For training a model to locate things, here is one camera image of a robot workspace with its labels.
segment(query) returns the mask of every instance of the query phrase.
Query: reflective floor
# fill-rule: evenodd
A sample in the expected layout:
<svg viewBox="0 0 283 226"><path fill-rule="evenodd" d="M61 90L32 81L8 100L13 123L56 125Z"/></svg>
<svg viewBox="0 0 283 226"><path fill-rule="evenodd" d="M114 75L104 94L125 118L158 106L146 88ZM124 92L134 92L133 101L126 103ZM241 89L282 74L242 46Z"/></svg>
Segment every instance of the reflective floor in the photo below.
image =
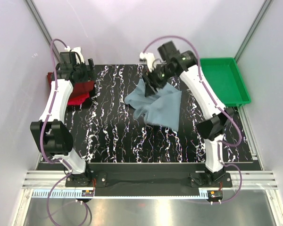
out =
<svg viewBox="0 0 283 226"><path fill-rule="evenodd" d="M225 191L225 199L233 195ZM51 199L53 213L70 199ZM88 202L92 222L88 216L86 225L92 226L273 226L275 225L264 191L241 191L229 203L209 205L202 200L114 200L94 199ZM54 214L62 226L77 226L85 208L72 203ZM46 212L46 199L33 198L25 220L25 226L53 225Z"/></svg>

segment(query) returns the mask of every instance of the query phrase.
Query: vertical metal post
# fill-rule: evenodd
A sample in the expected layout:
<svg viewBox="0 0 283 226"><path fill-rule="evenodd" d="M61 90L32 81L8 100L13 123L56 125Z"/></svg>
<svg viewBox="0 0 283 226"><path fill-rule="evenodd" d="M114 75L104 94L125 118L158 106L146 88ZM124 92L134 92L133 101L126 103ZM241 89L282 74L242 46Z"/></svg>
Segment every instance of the vertical metal post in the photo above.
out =
<svg viewBox="0 0 283 226"><path fill-rule="evenodd" d="M36 23L38 24L41 33L43 34L46 42L48 43L48 45L50 45L50 42L52 41L52 38L45 26L45 23L43 22L39 11L36 8L36 5L34 4L33 0L24 0L24 2L27 4L28 9L31 11ZM59 61L60 57L59 57L59 53L58 53L58 49L57 47L54 45L53 47L53 53L56 57L56 59Z"/></svg>
<svg viewBox="0 0 283 226"><path fill-rule="evenodd" d="M254 35L255 31L257 30L260 22L262 21L264 15L268 11L269 7L273 3L274 0L265 0L264 3L261 6L261 9L259 10L254 22L252 23L249 31L247 32L242 44L240 45L238 52L236 53L235 60L236 62L239 62L240 57L242 53L244 52L245 48L247 47L248 43L250 42L250 39Z"/></svg>

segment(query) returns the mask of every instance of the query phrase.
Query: fabric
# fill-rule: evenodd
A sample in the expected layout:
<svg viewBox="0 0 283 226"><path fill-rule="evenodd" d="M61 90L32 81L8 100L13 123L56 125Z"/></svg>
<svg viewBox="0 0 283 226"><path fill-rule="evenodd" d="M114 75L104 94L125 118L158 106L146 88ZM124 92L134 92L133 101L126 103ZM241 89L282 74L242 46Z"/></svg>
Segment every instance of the fabric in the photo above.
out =
<svg viewBox="0 0 283 226"><path fill-rule="evenodd" d="M135 90L126 96L125 103L135 109L135 119L144 115L146 124L178 131L181 94L181 91L167 83L155 95L145 97L145 83L140 79Z"/></svg>

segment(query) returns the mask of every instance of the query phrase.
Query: floor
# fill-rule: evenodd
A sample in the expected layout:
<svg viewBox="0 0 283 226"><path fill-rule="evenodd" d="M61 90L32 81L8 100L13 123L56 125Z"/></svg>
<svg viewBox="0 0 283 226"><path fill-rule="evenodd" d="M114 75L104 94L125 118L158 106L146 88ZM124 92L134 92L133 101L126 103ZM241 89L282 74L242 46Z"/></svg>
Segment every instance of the floor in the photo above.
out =
<svg viewBox="0 0 283 226"><path fill-rule="evenodd" d="M225 199L233 191L224 191ZM79 225L85 209L72 199L51 199L53 218L63 226ZM242 190L231 202L221 205L204 200L122 200L93 199L88 206L92 226L274 226L275 221L265 191ZM46 199L33 198L26 215L25 226L52 225L46 211ZM84 225L90 225L88 216Z"/></svg>
<svg viewBox="0 0 283 226"><path fill-rule="evenodd" d="M204 162L205 146L195 129L203 120L198 103L187 86L173 78L170 83L182 91L179 131L146 125L133 119L134 109L124 103L145 70L144 65L96 65L98 75L92 97L80 106L69 106L65 124L74 146L87 162ZM237 148L223 147L224 161L251 161L250 148L236 111L233 118L242 131ZM233 126L225 140L238 139Z"/></svg>

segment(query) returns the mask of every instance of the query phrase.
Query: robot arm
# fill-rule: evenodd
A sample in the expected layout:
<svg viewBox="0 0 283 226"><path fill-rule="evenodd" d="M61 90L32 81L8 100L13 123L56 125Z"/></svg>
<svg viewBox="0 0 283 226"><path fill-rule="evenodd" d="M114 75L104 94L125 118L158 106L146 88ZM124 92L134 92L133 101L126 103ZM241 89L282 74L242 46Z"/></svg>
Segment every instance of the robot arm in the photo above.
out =
<svg viewBox="0 0 283 226"><path fill-rule="evenodd" d="M91 171L88 164L76 153L73 148L73 138L64 125L65 111L69 97L77 82L95 80L94 64L88 59L89 68L85 64L81 54L81 48L66 48L67 52L60 53L59 70L57 71L58 88L55 88L54 76L51 76L51 90L45 110L39 121L32 122L30 129L35 142L40 148L40 136L43 123L49 114L52 99L55 98L51 113L45 127L43 136L43 147L47 156L61 159L61 163L68 170L72 170L73 181L90 181Z"/></svg>
<svg viewBox="0 0 283 226"><path fill-rule="evenodd" d="M233 115L234 110L232 108L226 109L226 106L215 95L202 70L200 70L202 76L199 76L197 59L191 51L180 53L171 41L159 47L158 51L165 63L162 65L150 64L151 68L142 75L146 85L145 96L154 94L157 89L162 89L167 80L173 76L178 76L192 91L205 118L205 121L199 123L196 128L205 142L207 156L206 181L210 184L220 179L225 173L224 167L218 158L218 145L222 150L222 143L218 141L223 140L224 129L229 121L218 107L225 109L230 116ZM145 53L142 56L147 61L147 56L149 56L149 60L153 62L153 56L150 53Z"/></svg>

